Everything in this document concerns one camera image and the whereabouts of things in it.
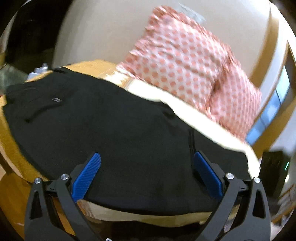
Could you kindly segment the pink polka dot pillow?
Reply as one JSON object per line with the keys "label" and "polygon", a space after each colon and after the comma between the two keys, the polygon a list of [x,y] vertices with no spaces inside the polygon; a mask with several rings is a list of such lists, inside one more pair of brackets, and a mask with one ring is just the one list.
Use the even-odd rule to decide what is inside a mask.
{"label": "pink polka dot pillow", "polygon": [[208,104],[208,115],[237,138],[245,140],[261,104],[261,92],[237,65],[224,69]]}
{"label": "pink polka dot pillow", "polygon": [[230,47],[169,6],[154,8],[144,35],[117,69],[205,111]]}

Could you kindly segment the black pants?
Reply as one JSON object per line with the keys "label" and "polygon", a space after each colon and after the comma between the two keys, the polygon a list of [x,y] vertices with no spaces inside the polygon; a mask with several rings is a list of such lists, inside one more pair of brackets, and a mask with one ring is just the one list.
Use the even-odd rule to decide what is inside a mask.
{"label": "black pants", "polygon": [[85,199],[110,209],[144,215],[214,210],[218,202],[194,170],[197,151],[250,179],[244,153],[214,143],[168,105],[67,68],[10,86],[4,115],[25,159],[48,179],[100,154]]}

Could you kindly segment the left pink polka dot pillow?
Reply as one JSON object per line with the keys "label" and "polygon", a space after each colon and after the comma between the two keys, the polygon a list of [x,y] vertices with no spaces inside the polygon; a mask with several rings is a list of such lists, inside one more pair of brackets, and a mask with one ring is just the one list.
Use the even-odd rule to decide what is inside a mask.
{"label": "left pink polka dot pillow", "polygon": [[205,111],[230,47],[169,6],[154,8],[144,35],[117,69]]}

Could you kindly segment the black device with green light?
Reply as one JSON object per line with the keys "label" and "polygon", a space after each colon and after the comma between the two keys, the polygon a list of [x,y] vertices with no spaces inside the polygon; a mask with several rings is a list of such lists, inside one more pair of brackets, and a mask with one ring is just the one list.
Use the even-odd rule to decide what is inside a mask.
{"label": "black device with green light", "polygon": [[264,151],[259,178],[268,197],[278,198],[287,177],[290,156],[283,151]]}

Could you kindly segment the right pink polka dot pillow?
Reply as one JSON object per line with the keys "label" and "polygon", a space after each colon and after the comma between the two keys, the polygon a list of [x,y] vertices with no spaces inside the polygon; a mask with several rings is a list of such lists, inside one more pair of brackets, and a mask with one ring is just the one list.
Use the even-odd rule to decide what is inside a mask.
{"label": "right pink polka dot pillow", "polygon": [[237,138],[245,140],[261,104],[261,92],[237,65],[224,69],[208,104],[208,115]]}

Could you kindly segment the wooden framed window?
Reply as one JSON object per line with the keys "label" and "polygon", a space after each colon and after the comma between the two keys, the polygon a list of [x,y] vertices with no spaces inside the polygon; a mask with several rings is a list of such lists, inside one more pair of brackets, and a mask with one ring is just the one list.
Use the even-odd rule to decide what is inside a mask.
{"label": "wooden framed window", "polygon": [[250,80],[260,88],[262,103],[248,142],[264,151],[295,151],[295,34],[271,4],[265,39]]}

